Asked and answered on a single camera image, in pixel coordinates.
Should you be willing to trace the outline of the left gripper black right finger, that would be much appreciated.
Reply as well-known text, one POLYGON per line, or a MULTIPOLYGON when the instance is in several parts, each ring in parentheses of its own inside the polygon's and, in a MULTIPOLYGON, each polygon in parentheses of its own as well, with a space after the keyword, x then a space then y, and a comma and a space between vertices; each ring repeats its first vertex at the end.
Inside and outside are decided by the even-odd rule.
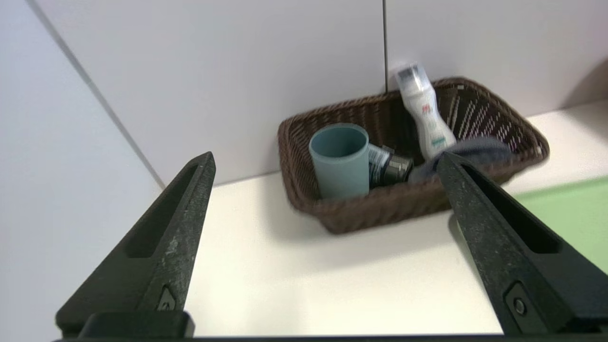
POLYGON ((505 335, 607 335, 604 271, 464 158, 437 173, 505 335))

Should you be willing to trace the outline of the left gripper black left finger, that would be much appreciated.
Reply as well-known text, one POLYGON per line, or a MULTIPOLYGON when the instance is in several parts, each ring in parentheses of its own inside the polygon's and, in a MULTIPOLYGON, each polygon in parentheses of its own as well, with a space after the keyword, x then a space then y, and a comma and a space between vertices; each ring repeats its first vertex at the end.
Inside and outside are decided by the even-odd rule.
POLYGON ((63 336, 192 336, 184 310, 216 164, 190 160, 59 309, 63 336))

